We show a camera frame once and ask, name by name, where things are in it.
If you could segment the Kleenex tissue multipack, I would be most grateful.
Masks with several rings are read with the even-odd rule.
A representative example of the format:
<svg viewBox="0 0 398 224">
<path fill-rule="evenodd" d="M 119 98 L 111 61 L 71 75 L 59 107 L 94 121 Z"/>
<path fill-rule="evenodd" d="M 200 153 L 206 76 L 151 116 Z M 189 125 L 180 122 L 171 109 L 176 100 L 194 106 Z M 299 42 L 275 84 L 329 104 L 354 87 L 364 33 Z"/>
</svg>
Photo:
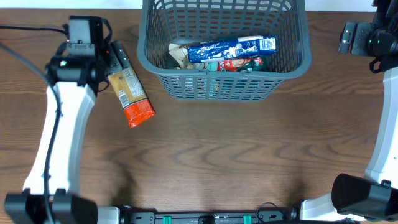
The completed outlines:
<svg viewBox="0 0 398 224">
<path fill-rule="evenodd" d="M 220 62 L 271 55 L 276 52 L 277 39 L 275 36 L 258 35 L 190 46 L 188 59 L 191 63 Z"/>
</svg>

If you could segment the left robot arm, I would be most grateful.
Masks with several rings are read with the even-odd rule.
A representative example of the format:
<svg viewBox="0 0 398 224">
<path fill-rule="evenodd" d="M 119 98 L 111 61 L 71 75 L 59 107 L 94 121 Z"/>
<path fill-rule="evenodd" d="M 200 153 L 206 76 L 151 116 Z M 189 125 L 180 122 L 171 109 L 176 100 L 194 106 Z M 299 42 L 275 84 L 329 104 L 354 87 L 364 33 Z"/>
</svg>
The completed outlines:
<svg viewBox="0 0 398 224">
<path fill-rule="evenodd" d="M 107 19 L 70 16 L 61 43 L 39 76 L 47 85 L 47 111 L 37 156 L 22 192 L 7 194 L 14 223 L 120 223 L 118 207 L 80 196 L 80 157 L 88 117 L 111 70 Z"/>
</svg>

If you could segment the green Nescafe coffee bag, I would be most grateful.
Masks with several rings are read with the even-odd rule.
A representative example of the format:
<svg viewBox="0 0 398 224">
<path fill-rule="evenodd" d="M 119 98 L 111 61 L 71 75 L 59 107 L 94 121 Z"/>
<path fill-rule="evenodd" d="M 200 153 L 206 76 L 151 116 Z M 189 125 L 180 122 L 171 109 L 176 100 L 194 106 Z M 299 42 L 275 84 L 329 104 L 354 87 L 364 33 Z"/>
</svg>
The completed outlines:
<svg viewBox="0 0 398 224">
<path fill-rule="evenodd" d="M 221 72 L 240 72 L 240 71 L 266 71 L 268 64 L 265 57 L 255 57 L 247 59 L 224 60 L 218 63 L 217 71 Z"/>
</svg>

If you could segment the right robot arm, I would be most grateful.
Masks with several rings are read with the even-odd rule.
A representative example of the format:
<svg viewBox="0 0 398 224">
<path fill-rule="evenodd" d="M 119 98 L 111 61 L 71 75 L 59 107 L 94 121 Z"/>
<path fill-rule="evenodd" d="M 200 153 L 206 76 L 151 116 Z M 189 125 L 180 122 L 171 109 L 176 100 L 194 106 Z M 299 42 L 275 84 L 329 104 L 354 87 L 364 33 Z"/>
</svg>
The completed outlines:
<svg viewBox="0 0 398 224">
<path fill-rule="evenodd" d="M 373 1 L 373 21 L 347 22 L 338 51 L 373 58 L 383 73 L 384 99 L 372 158 L 363 177 L 339 174 L 330 193 L 304 200 L 289 219 L 296 223 L 397 221 L 397 1 Z"/>
</svg>

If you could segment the beige coffee snack bag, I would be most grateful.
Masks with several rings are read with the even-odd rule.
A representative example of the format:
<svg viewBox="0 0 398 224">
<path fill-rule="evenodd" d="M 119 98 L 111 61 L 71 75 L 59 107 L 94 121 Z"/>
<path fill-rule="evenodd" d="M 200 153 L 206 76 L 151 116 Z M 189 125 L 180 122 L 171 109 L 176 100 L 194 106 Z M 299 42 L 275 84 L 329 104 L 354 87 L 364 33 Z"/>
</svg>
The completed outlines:
<svg viewBox="0 0 398 224">
<path fill-rule="evenodd" d="M 169 54 L 177 61 L 181 69 L 202 70 L 206 63 L 191 63 L 188 59 L 188 47 L 185 45 L 169 44 Z"/>
</svg>

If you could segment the orange spaghetti package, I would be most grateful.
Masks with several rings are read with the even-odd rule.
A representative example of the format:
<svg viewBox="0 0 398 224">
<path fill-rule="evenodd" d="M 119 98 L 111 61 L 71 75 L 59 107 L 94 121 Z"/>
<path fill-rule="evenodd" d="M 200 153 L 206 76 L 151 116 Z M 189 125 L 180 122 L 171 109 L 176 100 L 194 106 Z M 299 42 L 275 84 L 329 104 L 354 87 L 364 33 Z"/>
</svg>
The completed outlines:
<svg viewBox="0 0 398 224">
<path fill-rule="evenodd" d="M 134 128 L 155 115 L 142 83 L 129 61 L 129 67 L 108 75 L 130 128 Z"/>
</svg>

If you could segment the light blue small packet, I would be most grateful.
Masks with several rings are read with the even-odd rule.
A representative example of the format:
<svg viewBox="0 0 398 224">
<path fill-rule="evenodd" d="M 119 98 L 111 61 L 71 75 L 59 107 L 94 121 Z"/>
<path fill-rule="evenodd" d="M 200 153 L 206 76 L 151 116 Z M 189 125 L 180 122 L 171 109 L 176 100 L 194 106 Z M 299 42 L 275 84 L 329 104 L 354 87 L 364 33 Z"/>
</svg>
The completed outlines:
<svg viewBox="0 0 398 224">
<path fill-rule="evenodd" d="M 207 63 L 206 69 L 211 72 L 217 71 L 218 70 L 218 62 Z"/>
</svg>

